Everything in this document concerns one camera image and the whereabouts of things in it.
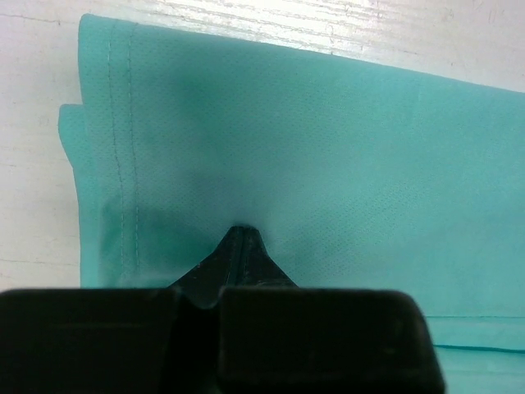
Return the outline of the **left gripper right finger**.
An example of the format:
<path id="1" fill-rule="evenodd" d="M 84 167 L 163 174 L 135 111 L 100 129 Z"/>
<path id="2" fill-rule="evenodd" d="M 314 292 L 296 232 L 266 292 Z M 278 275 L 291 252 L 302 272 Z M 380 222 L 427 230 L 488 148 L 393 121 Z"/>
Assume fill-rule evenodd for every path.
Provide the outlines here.
<path id="1" fill-rule="evenodd" d="M 241 247 L 235 271 L 237 286 L 297 287 L 267 253 L 259 230 L 241 227 Z"/>

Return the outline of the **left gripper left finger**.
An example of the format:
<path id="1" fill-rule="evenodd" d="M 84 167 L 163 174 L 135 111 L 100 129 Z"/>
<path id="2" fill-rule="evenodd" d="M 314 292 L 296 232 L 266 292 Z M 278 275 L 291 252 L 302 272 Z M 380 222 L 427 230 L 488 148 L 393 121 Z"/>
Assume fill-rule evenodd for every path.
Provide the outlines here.
<path id="1" fill-rule="evenodd" d="M 197 308 L 211 309 L 218 302 L 220 290 L 236 283 L 243 243 L 244 228 L 231 227 L 217 248 L 172 286 Z"/>

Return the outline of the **teal t-shirt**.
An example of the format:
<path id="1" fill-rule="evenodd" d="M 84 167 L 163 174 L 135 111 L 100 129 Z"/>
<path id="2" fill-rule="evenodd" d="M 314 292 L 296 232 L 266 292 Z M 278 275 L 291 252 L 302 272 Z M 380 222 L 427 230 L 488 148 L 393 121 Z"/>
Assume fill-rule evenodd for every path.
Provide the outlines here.
<path id="1" fill-rule="evenodd" d="M 523 392 L 523 94 L 93 15 L 78 67 L 81 286 L 165 286 L 246 224 L 302 286 L 410 294 L 448 392 Z"/>

